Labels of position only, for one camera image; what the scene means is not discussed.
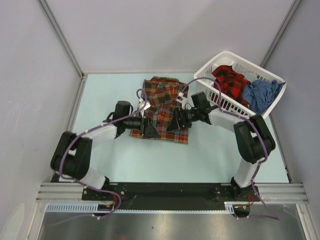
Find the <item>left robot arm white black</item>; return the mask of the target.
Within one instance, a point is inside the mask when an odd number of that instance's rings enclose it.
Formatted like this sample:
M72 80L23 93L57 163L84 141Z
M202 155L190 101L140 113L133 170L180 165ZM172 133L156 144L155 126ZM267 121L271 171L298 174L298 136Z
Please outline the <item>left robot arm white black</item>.
M114 140L126 130L137 130L142 137L154 139L160 134L153 126L146 110L151 107L147 100L139 99L134 111L130 102L120 100L102 124L82 133L62 133L50 162L52 170L66 180L75 180L93 188L93 194L100 200L110 196L110 180L91 167L93 149L107 141Z

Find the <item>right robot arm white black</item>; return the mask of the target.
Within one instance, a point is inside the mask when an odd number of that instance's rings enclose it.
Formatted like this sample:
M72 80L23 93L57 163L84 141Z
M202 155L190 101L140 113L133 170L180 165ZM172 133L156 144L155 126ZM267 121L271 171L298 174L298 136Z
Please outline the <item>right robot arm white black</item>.
M242 201L253 191L254 180L262 163L267 161L276 143L261 115L249 118L234 112L222 110L219 105L211 105L204 92L191 96L193 107L174 108L173 117L167 127L168 132L189 129L193 122L201 121L208 125L220 126L235 134L241 161L237 172L230 181L230 194Z

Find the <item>brown red plaid shirt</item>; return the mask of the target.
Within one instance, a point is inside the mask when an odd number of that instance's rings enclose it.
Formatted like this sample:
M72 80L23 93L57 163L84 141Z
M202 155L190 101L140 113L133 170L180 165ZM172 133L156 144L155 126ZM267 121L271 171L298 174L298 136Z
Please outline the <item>brown red plaid shirt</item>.
M173 118L174 108L181 107L181 104L177 102L178 94L183 92L184 97L188 96L189 88L186 84L177 78L154 76L150 80L144 80L142 89L151 105L146 110L146 115L150 117L152 125L160 134L160 137L156 139L187 145L189 131L186 128L167 132L167 127Z

